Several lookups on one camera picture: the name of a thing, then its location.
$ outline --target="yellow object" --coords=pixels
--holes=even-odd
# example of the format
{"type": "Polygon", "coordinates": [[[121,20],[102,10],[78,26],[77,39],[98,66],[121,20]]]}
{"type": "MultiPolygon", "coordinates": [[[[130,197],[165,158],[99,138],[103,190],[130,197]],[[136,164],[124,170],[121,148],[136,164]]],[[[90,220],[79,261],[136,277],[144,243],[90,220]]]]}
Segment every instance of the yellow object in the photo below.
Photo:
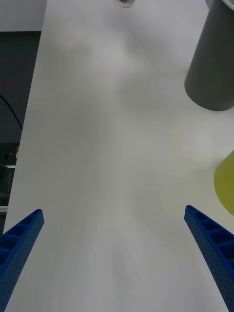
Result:
{"type": "Polygon", "coordinates": [[[218,165],[214,174],[214,188],[220,202],[234,215],[234,151],[218,165]]]}

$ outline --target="white table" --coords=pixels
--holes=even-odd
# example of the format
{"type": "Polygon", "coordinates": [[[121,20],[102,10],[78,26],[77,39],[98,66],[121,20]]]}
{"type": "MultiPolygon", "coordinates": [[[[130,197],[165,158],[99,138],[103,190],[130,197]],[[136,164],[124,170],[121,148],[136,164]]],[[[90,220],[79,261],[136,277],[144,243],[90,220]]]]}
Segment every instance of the white table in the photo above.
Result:
{"type": "Polygon", "coordinates": [[[49,0],[5,230],[45,225],[7,312],[224,312],[185,224],[192,204],[234,230],[213,177],[234,110],[184,80],[204,0],[49,0]]]}

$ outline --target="black cable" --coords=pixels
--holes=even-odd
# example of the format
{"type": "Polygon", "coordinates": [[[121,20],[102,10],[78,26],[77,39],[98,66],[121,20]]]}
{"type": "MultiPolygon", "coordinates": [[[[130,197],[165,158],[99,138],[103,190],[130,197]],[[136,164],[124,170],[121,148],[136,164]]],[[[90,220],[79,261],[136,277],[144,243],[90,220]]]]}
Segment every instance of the black cable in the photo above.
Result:
{"type": "Polygon", "coordinates": [[[14,112],[13,108],[11,107],[11,105],[7,102],[7,100],[0,94],[0,98],[6,103],[6,105],[9,107],[10,111],[12,112],[13,116],[15,117],[18,125],[20,126],[21,130],[23,130],[23,126],[21,125],[18,117],[16,116],[16,113],[14,112]]]}

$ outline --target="small object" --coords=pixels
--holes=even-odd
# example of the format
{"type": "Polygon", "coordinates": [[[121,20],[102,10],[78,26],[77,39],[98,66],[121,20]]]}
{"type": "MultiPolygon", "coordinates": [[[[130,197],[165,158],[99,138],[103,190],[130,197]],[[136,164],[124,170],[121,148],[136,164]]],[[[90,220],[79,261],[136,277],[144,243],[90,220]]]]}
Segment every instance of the small object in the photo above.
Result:
{"type": "Polygon", "coordinates": [[[44,224],[41,209],[35,210],[0,237],[0,312],[4,312],[44,224]]]}
{"type": "Polygon", "coordinates": [[[186,206],[184,219],[228,310],[234,312],[234,235],[192,206],[186,206]]]}
{"type": "Polygon", "coordinates": [[[122,8],[129,8],[135,2],[135,0],[114,0],[114,1],[122,8]]]}
{"type": "Polygon", "coordinates": [[[218,165],[214,188],[221,204],[234,215],[234,151],[218,165]]]}

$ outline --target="gray cylinder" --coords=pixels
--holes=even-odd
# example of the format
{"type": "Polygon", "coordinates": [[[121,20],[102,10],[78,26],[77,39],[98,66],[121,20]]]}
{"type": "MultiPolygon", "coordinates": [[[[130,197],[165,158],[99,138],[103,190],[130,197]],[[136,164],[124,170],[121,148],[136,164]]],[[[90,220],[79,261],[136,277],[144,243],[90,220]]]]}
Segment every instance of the gray cylinder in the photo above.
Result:
{"type": "Polygon", "coordinates": [[[184,86],[199,106],[213,111],[234,106],[234,11],[222,0],[212,3],[184,86]]]}

